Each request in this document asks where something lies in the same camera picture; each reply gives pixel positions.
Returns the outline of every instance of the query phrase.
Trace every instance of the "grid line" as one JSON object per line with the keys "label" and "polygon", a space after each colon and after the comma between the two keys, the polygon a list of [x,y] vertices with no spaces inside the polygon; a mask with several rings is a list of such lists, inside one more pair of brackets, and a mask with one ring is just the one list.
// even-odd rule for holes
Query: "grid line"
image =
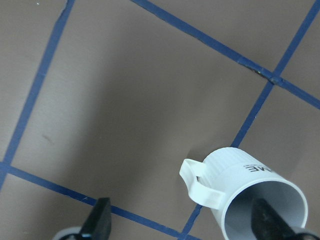
{"label": "grid line", "polygon": [[[46,78],[47,72],[49,70],[50,64],[54,57],[55,51],[57,49],[60,37],[64,31],[65,25],[67,23],[68,17],[70,15],[71,9],[75,3],[75,0],[68,0],[61,12],[59,18],[54,24],[53,30],[51,32],[49,41],[45,48],[44,54],[42,56],[39,68],[34,77],[31,89],[25,100],[25,104],[22,108],[21,114],[19,116],[18,122],[14,129],[13,135],[9,142],[9,145],[4,154],[3,163],[11,165],[16,151],[18,149],[19,143],[21,141],[22,135],[25,132],[31,112],[36,104],[37,97],[39,95],[40,89]],[[6,173],[0,172],[0,191],[6,179]]]}
{"label": "grid line", "polygon": [[[58,194],[65,195],[69,198],[72,198],[74,200],[77,200],[79,202],[94,206],[96,204],[96,199],[87,195],[84,195],[82,193],[79,193],[77,191],[71,190],[67,187],[58,185],[56,183],[53,183],[51,181],[48,181],[46,179],[43,179],[41,177],[38,177],[36,175],[33,175],[31,173],[28,173],[26,171],[23,171],[21,169],[18,169],[16,167],[13,167],[11,165],[8,165],[4,162],[0,162],[0,170],[2,172],[5,172],[7,174],[11,174],[13,176],[16,176],[20,179],[26,180],[30,183],[36,184],[38,186],[41,186],[43,188],[46,188],[48,190],[51,190],[53,192],[56,192]],[[145,217],[139,216],[137,214],[134,214],[132,212],[129,212],[127,210],[121,209],[117,206],[112,206],[111,207],[111,212],[113,214],[116,214],[118,216],[121,216],[123,218],[129,219],[131,221],[134,221],[138,224],[144,225],[146,227],[149,227],[151,229],[157,230],[159,232],[162,232],[164,234],[170,235],[172,237],[178,238],[181,233],[178,232],[177,230],[174,230],[170,227],[164,226],[160,223],[157,223],[155,221],[152,221],[150,219],[147,219]],[[186,235],[186,237],[190,240],[199,240],[199,238],[191,236],[191,235]]]}
{"label": "grid line", "polygon": [[[238,132],[236,138],[234,139],[232,145],[235,147],[239,146],[242,139],[245,137],[248,129],[250,128],[252,122],[254,121],[256,115],[258,114],[259,110],[261,109],[263,103],[269,96],[269,93],[273,89],[274,85],[277,85],[290,93],[294,94],[295,96],[299,97],[300,99],[306,101],[307,103],[313,105],[314,107],[320,109],[320,100],[313,97],[306,91],[300,89],[299,87],[295,86],[291,82],[283,79],[280,77],[280,74],[282,73],[283,69],[286,67],[287,63],[289,62],[291,56],[293,55],[294,51],[297,49],[299,43],[301,42],[303,36],[307,32],[309,26],[311,25],[312,21],[315,19],[317,13],[320,9],[320,0],[316,0],[309,11],[307,17],[302,22],[298,32],[294,36],[292,42],[290,43],[288,49],[284,53],[283,57],[281,58],[280,62],[278,63],[276,69],[274,72],[270,72],[266,68],[261,67],[257,63],[251,61],[250,59],[242,56],[238,52],[230,49],[229,47],[225,46],[224,44],[218,42],[217,40],[213,39],[212,37],[206,35],[205,33],[199,31],[198,29],[194,28],[193,26],[187,24],[186,22],[178,19],[177,17],[173,16],[172,14],[166,12],[165,10],[159,8],[158,6],[154,5],[153,3],[147,1],[147,0],[131,0],[135,2],[136,4],[140,5],[141,7],[145,8],[147,11],[155,14],[160,19],[165,20],[170,25],[176,27],[177,29],[197,38],[210,48],[218,51],[222,55],[232,59],[233,61],[237,62],[238,64],[245,66],[262,77],[266,78],[268,80],[267,84],[265,85],[262,93],[260,94],[257,102],[253,106],[251,112],[249,113],[246,121],[244,122],[243,129],[241,127],[240,131]],[[84,194],[78,193],[76,191],[73,191],[71,189],[68,189],[66,187],[57,185],[53,182],[50,182],[48,180],[45,180],[43,178],[37,177],[35,175],[32,175],[30,173],[27,173],[23,170],[20,170],[18,168],[15,168],[11,166],[12,160],[14,158],[15,152],[19,146],[21,137],[23,135],[23,132],[27,126],[28,120],[30,118],[33,106],[36,102],[37,96],[39,94],[39,91],[41,89],[42,83],[47,75],[48,69],[50,67],[50,63],[52,61],[52,58],[54,56],[54,53],[57,49],[60,37],[63,33],[63,29],[65,24],[67,23],[70,11],[72,9],[72,6],[74,4],[74,0],[68,0],[65,6],[65,9],[61,13],[60,17],[58,18],[57,22],[55,23],[55,26],[53,27],[49,42],[47,44],[46,50],[43,54],[42,60],[40,62],[40,66],[38,69],[38,72],[36,74],[36,77],[34,79],[34,82],[32,84],[29,96],[26,99],[26,103],[22,109],[21,115],[19,117],[18,123],[16,125],[16,128],[14,130],[14,133],[12,135],[12,138],[10,140],[9,146],[7,148],[7,151],[5,153],[5,157],[3,159],[3,162],[0,162],[0,190],[1,187],[5,181],[6,174],[11,174],[16,177],[19,177],[21,179],[24,179],[26,181],[32,182],[34,184],[37,184],[39,186],[42,186],[44,188],[47,188],[49,190],[52,190],[54,192],[66,195],[70,198],[73,198],[77,201],[89,204],[93,206],[96,202],[96,200],[92,197],[86,196]],[[118,208],[116,206],[112,206],[112,212],[114,214],[117,214],[119,216],[122,216],[124,218],[130,219],[132,221],[135,221],[139,224],[145,225],[147,227],[150,227],[152,229],[155,229],[157,231],[160,231],[162,233],[165,233],[167,235],[170,235],[172,237],[176,237],[179,240],[197,240],[198,238],[188,235],[190,232],[197,216],[200,213],[202,206],[197,205],[195,209],[193,210],[190,218],[188,219],[186,225],[184,226],[182,232],[178,232],[172,228],[163,226],[157,222],[154,222],[152,220],[149,220],[147,218],[144,218],[142,216],[136,215],[134,213],[128,212],[124,209]]]}

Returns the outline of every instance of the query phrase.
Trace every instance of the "gray floor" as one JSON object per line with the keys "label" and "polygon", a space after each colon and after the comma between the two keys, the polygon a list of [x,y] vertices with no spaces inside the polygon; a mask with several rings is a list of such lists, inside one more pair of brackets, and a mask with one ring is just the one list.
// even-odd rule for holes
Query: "gray floor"
{"label": "gray floor", "polygon": [[[152,0],[273,71],[313,1]],[[65,1],[4,1],[0,9],[3,158]],[[282,77],[320,98],[320,16]],[[195,203],[185,157],[228,147],[267,80],[129,0],[76,1],[12,166],[181,232]],[[296,183],[320,220],[320,112],[275,86],[240,149]],[[90,205],[8,174],[3,239],[48,239],[81,225]],[[111,240],[175,239],[112,215]],[[211,212],[190,235],[223,239]]]}

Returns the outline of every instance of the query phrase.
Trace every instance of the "blue tape line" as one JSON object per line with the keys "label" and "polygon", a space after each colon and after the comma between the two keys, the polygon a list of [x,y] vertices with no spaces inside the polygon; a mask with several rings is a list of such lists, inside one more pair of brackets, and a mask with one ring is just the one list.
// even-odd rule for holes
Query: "blue tape line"
{"label": "blue tape line", "polygon": [[155,221],[149,220],[145,217],[128,212],[128,211],[123,210],[119,207],[112,206],[112,212],[114,214],[121,216],[121,217],[129,219],[129,220],[134,221],[136,223],[139,223],[141,225],[147,226],[149,228],[152,228],[152,229],[157,230],[159,232],[162,232],[164,234],[170,235],[172,237],[177,238],[180,236],[180,233],[172,228],[166,227],[166,226],[161,225]]}
{"label": "blue tape line", "polygon": [[[84,195],[82,193],[79,193],[77,191],[71,190],[69,188],[66,188],[64,186],[55,184],[51,181],[45,180],[41,177],[35,176],[31,173],[28,173],[26,171],[20,170],[16,167],[10,166],[8,164],[5,164],[3,162],[0,162],[0,174],[1,173],[7,173],[7,174],[11,174],[14,175],[20,179],[26,180],[28,182],[31,182],[33,184],[36,184],[38,186],[44,187],[46,189],[49,189],[51,191],[54,191],[56,193],[65,195],[69,198],[75,199],[77,201],[80,201],[82,203],[94,206],[96,204],[96,199]],[[121,217],[124,217],[126,219],[132,220],[136,223],[139,223],[141,225],[144,225],[146,227],[152,228],[154,230],[157,230],[159,232],[162,232],[164,234],[170,235],[172,237],[179,237],[181,235],[181,233],[179,233],[178,231],[166,227],[164,225],[161,225],[155,221],[149,220],[145,217],[139,216],[137,214],[134,214],[132,212],[123,210],[117,206],[112,206],[111,211],[113,214],[119,215]],[[190,236],[190,239],[194,239],[197,240],[198,238]]]}
{"label": "blue tape line", "polygon": [[64,186],[60,186],[58,184],[55,184],[55,183],[50,182],[48,180],[45,180],[41,177],[30,174],[26,171],[22,171],[16,167],[5,164],[3,162],[0,162],[0,169],[8,174],[14,175],[18,178],[24,179],[26,181],[29,181],[31,183],[34,183],[34,184],[39,185],[41,187],[44,187],[46,189],[52,190],[56,193],[65,195],[65,196],[70,197],[72,199],[78,200],[78,201],[83,202],[85,204],[89,204],[89,205],[93,206],[96,203],[96,200],[92,197],[78,193],[78,192],[73,191],[71,189],[68,189]]}
{"label": "blue tape line", "polygon": [[195,236],[187,235],[185,240],[200,240],[200,238],[197,238]]}
{"label": "blue tape line", "polygon": [[186,222],[183,230],[182,230],[182,234],[181,237],[178,238],[178,240],[185,240],[187,237],[187,234],[190,232],[191,228],[194,225],[194,222],[196,221],[198,215],[200,214],[201,208],[203,206],[197,204],[193,210],[193,212],[191,213],[188,221]]}
{"label": "blue tape line", "polygon": [[158,18],[166,21],[168,24],[172,25],[173,27],[181,30],[182,32],[189,34],[199,41],[203,42],[208,47],[216,50],[217,52],[221,53],[222,55],[232,59],[233,61],[241,64],[241,65],[249,65],[251,69],[257,72],[264,72],[264,68],[261,67],[259,64],[247,59],[246,57],[242,56],[240,53],[236,52],[235,50],[227,47],[226,45],[222,44],[221,42],[215,40],[214,38],[210,37],[209,35],[203,33],[202,31],[196,29],[195,27],[189,25],[188,23],[182,21],[181,19],[177,18],[176,16],[170,14],[169,12],[163,10],[162,8],[154,5],[153,3],[149,2],[148,0],[131,0],[132,2],[138,4],[142,8],[146,9],[150,13],[156,15]]}
{"label": "blue tape line", "polygon": [[[74,0],[67,1],[64,10],[62,11],[60,17],[58,18],[58,20],[56,21],[53,27],[51,36],[49,38],[48,44],[44,51],[39,68],[33,80],[33,84],[31,86],[30,92],[25,101],[18,123],[16,124],[14,133],[12,135],[12,138],[10,140],[10,143],[4,155],[3,163],[7,165],[10,165],[14,159],[17,148],[21,141],[22,135],[26,129],[31,112],[35,106],[37,97],[43,85],[44,79],[47,75],[50,63],[57,49],[60,37],[63,33],[64,27],[66,25],[66,22],[68,20],[68,17],[70,15],[74,2],[75,2]],[[6,178],[6,174],[0,174],[0,190],[3,186],[5,178]]]}
{"label": "blue tape line", "polygon": [[312,5],[310,11],[306,15],[305,19],[303,20],[300,28],[296,32],[295,36],[293,37],[289,47],[285,51],[284,55],[282,56],[280,62],[276,66],[275,70],[273,71],[274,75],[280,76],[285,67],[287,66],[290,58],[296,51],[298,45],[300,44],[301,40],[305,36],[307,30],[309,29],[310,25],[316,18],[318,12],[320,10],[320,1],[316,0],[314,4]]}
{"label": "blue tape line", "polygon": [[280,83],[278,84],[279,87],[289,91],[293,95],[297,96],[301,100],[304,100],[308,104],[314,106],[315,108],[320,110],[320,100],[312,96],[311,94],[303,91],[299,87],[295,86],[291,82],[281,78]]}
{"label": "blue tape line", "polygon": [[260,96],[256,100],[255,104],[253,105],[249,115],[246,117],[244,123],[242,124],[239,132],[235,136],[231,147],[238,148],[244,137],[246,136],[249,128],[251,127],[252,123],[254,122],[255,118],[257,117],[260,109],[262,108],[263,104],[265,103],[267,97],[269,96],[271,90],[273,89],[273,84],[271,82],[267,82],[264,86]]}

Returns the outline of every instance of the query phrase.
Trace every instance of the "white plastic cup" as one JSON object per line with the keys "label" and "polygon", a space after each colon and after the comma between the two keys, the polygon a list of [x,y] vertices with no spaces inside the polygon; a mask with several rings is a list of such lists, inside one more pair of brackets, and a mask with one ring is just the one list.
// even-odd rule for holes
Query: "white plastic cup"
{"label": "white plastic cup", "polygon": [[224,147],[203,162],[185,159],[179,174],[189,197],[211,208],[226,240],[255,240],[253,199],[264,198],[292,227],[304,227],[308,205],[303,192],[246,152]]}

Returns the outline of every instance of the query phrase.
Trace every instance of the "mug rim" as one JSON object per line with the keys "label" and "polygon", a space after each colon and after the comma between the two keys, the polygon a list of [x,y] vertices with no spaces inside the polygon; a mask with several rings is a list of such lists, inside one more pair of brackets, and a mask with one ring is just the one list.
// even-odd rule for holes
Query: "mug rim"
{"label": "mug rim", "polygon": [[308,203],[307,203],[307,199],[306,196],[304,195],[304,193],[301,191],[301,189],[295,185],[294,183],[292,183],[291,181],[286,180],[285,178],[276,178],[276,177],[265,177],[265,178],[260,178],[260,179],[256,179],[253,181],[248,182],[247,184],[243,185],[241,188],[239,188],[237,191],[235,191],[229,198],[228,200],[225,202],[224,207],[222,209],[222,213],[221,213],[221,225],[220,228],[222,230],[222,234],[224,236],[224,238],[226,240],[228,240],[228,236],[227,236],[227,232],[226,232],[226,228],[225,228],[225,221],[226,221],[226,214],[228,211],[228,208],[230,206],[230,204],[232,203],[232,201],[245,189],[259,184],[259,183],[265,183],[265,182],[279,182],[279,183],[284,183],[289,185],[290,187],[294,188],[300,195],[300,197],[302,198],[303,201],[303,206],[304,206],[304,216],[303,216],[303,221],[301,226],[297,226],[297,227],[301,227],[304,228],[306,223],[307,223],[307,218],[308,218]]}

